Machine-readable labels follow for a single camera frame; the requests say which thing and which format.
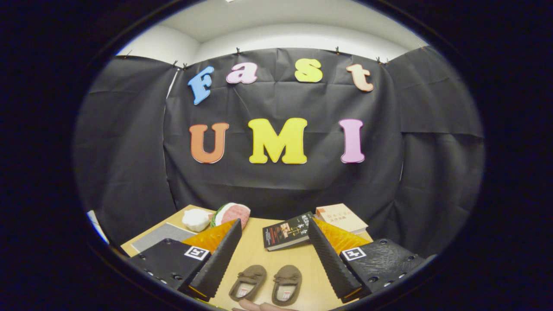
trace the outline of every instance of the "white wall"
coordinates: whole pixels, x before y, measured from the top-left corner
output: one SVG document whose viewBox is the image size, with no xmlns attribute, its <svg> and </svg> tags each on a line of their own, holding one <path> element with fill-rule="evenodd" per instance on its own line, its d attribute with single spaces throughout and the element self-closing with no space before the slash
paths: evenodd
<svg viewBox="0 0 553 311">
<path fill-rule="evenodd" d="M 157 25 L 131 41 L 117 55 L 143 56 L 178 66 L 240 51 L 268 48 L 313 48 L 386 61 L 408 52 L 408 49 L 375 35 L 346 28 L 317 24 L 281 24 L 241 30 L 199 43 L 190 36 Z"/>
<path fill-rule="evenodd" d="M 392 60 L 408 50 L 374 35 L 329 25 L 284 24 L 241 30 L 202 43 L 193 63 L 240 51 L 268 48 L 313 48 L 369 59 Z"/>
<path fill-rule="evenodd" d="M 177 66 L 192 64 L 200 43 L 173 28 L 156 25 L 127 44 L 117 55 L 143 56 Z"/>
</svg>

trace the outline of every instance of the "beige book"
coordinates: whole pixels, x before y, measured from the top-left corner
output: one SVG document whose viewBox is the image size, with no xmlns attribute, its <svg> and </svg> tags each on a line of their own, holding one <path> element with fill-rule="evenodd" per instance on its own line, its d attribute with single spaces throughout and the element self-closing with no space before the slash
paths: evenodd
<svg viewBox="0 0 553 311">
<path fill-rule="evenodd" d="M 345 204 L 319 206 L 315 213 L 317 218 L 353 234 L 360 234 L 368 225 L 352 212 Z"/>
</svg>

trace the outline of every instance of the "finger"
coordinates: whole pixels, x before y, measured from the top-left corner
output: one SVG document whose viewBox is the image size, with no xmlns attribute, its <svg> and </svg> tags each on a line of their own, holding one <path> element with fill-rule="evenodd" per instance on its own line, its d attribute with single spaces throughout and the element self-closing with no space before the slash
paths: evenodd
<svg viewBox="0 0 553 311">
<path fill-rule="evenodd" d="M 259 305 L 246 299 L 239 300 L 238 304 L 240 305 L 240 307 L 248 311 L 261 311 L 261 309 L 259 309 Z"/>
<path fill-rule="evenodd" d="M 259 309 L 261 309 L 261 311 L 297 311 L 297 310 L 293 310 L 293 309 L 284 309 L 284 308 L 281 308 L 281 307 L 277 307 L 276 305 L 272 305 L 272 304 L 269 304 L 269 303 L 262 303 L 260 306 L 259 306 Z"/>
</svg>

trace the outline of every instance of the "hand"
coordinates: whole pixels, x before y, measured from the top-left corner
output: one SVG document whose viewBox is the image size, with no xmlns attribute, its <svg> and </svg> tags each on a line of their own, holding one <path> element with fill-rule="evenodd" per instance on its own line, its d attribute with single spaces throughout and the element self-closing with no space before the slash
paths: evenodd
<svg viewBox="0 0 553 311">
<path fill-rule="evenodd" d="M 249 300 L 242 299 L 238 302 L 244 309 L 232 308 L 232 311 L 298 311 L 293 309 L 284 309 L 269 303 L 255 304 Z"/>
</svg>

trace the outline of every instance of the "orange letter u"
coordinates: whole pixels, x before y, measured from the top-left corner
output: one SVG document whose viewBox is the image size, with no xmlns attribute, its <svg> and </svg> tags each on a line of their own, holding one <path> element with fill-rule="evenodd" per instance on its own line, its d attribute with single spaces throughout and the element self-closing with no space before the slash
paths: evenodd
<svg viewBox="0 0 553 311">
<path fill-rule="evenodd" d="M 211 126 L 215 132 L 215 148 L 213 152 L 204 151 L 204 133 L 207 125 L 197 124 L 190 127 L 190 152 L 194 160 L 200 163 L 215 163 L 219 161 L 225 152 L 225 131 L 228 129 L 228 123 L 215 123 Z"/>
</svg>

